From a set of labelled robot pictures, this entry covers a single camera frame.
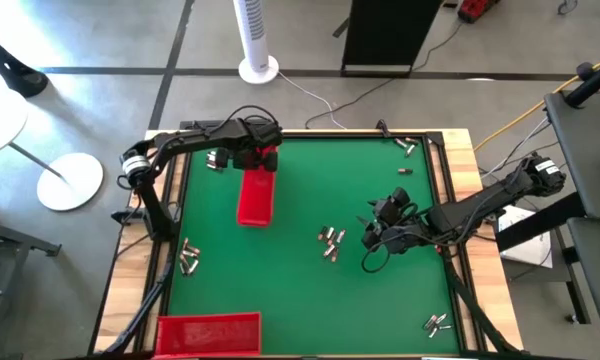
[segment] green tabletop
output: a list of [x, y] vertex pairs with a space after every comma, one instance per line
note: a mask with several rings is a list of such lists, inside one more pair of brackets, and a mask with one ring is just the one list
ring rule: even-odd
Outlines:
[[[211, 171], [204, 157], [192, 158], [180, 239], [201, 250], [200, 265], [192, 277], [174, 272], [169, 315], [261, 312], [263, 355], [458, 352], [455, 330], [430, 339], [422, 329], [432, 314], [453, 319], [433, 247], [393, 256], [376, 274], [360, 266], [366, 250], [356, 215], [372, 219], [368, 200], [402, 186], [420, 209], [433, 204], [422, 144], [405, 158], [379, 138], [285, 139], [267, 228], [237, 225], [243, 172]], [[347, 231], [335, 263], [316, 239], [323, 225]]]

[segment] white cylinder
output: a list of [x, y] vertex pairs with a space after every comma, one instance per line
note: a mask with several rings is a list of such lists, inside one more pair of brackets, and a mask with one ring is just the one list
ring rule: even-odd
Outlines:
[[261, 0], [233, 0], [233, 5], [245, 57], [238, 68], [240, 76], [251, 84], [267, 83], [278, 74], [278, 63], [269, 56], [262, 2]]

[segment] red device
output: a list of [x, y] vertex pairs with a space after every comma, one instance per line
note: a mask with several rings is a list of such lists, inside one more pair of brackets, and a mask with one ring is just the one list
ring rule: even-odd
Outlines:
[[[277, 152], [275, 147], [262, 151], [263, 156]], [[266, 227], [273, 218], [273, 192], [276, 173], [266, 171], [264, 165], [257, 170], [245, 170], [238, 203], [238, 224], [243, 226]]]
[[159, 316], [154, 359], [259, 356], [260, 313]]
[[464, 0], [458, 11], [458, 17], [469, 24], [473, 24], [499, 2], [500, 0]]

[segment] gray floor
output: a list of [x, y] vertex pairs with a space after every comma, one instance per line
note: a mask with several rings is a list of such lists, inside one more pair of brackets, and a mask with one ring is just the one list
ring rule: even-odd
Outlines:
[[[338, 69], [344, 37], [331, 33], [346, 18], [350, 0], [265, 0], [271, 53], [283, 69]], [[600, 0], [581, 1], [565, 17], [558, 0], [501, 1], [474, 25], [435, 52], [425, 71], [573, 73], [582, 61], [600, 61]], [[23, 61], [40, 67], [164, 67], [185, 0], [0, 1], [0, 42]], [[455, 28], [455, 15], [441, 9], [416, 64]], [[235, 68], [242, 59], [235, 14], [229, 0], [196, 0], [189, 18], [181, 68]], [[63, 244], [57, 259], [33, 253], [21, 296], [1, 332], [0, 353], [24, 352], [26, 359], [70, 357], [86, 352], [112, 261], [116, 224], [112, 211], [128, 194], [115, 185], [118, 155], [139, 140], [149, 124], [162, 76], [52, 75], [52, 86], [31, 98], [30, 116], [17, 142], [51, 161], [73, 151], [95, 155], [105, 167], [97, 197], [68, 213], [44, 208], [35, 195], [40, 170], [10, 149], [0, 151], [0, 223]], [[333, 106], [355, 98], [381, 79], [294, 78]], [[500, 128], [559, 83], [396, 80], [336, 120], [368, 128], [383, 118], [392, 127], [469, 128], [474, 143]], [[255, 103], [270, 109], [287, 128], [301, 128], [325, 111], [286, 81], [253, 87], [236, 77], [176, 76], [161, 129], [183, 120], [220, 119]], [[542, 114], [479, 151], [490, 168], [524, 137]], [[332, 128], [328, 117], [313, 123]], [[520, 154], [555, 141], [547, 130]], [[542, 151], [558, 164], [558, 146]], [[550, 199], [531, 199], [546, 206]], [[582, 272], [577, 273], [584, 283]], [[563, 321], [572, 312], [562, 284], [513, 283], [510, 290], [525, 348], [534, 354], [600, 359], [600, 324], [586, 289], [594, 324]]]

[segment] white round table base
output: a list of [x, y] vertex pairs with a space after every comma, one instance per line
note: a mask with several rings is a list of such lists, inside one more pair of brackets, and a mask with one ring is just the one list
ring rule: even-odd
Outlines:
[[263, 72], [255, 72], [249, 66], [249, 62], [247, 59], [244, 59], [240, 62], [238, 66], [238, 73], [242, 80], [248, 82], [253, 85], [266, 84], [269, 81], [273, 80], [278, 76], [278, 71], [280, 70], [280, 66], [278, 65], [278, 61], [271, 55], [269, 55], [269, 68], [267, 71]]
[[85, 204], [98, 192], [104, 177], [100, 162], [84, 153], [63, 155], [49, 166], [63, 177], [45, 170], [38, 180], [38, 199], [51, 210], [67, 211]]

